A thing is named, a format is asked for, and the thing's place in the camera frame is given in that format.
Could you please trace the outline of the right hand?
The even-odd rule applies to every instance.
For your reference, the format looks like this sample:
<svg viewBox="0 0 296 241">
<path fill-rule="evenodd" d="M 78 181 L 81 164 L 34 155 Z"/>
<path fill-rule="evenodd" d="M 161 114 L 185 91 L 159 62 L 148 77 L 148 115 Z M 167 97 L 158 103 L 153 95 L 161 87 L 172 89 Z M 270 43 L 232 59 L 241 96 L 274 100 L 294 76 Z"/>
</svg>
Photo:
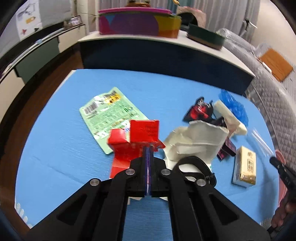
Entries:
<svg viewBox="0 0 296 241">
<path fill-rule="evenodd" d="M 280 227 L 284 223 L 284 219 L 288 214 L 294 213 L 295 203 L 289 202 L 288 195 L 281 200 L 279 207 L 275 211 L 271 220 L 271 226 L 273 228 Z"/>
</svg>

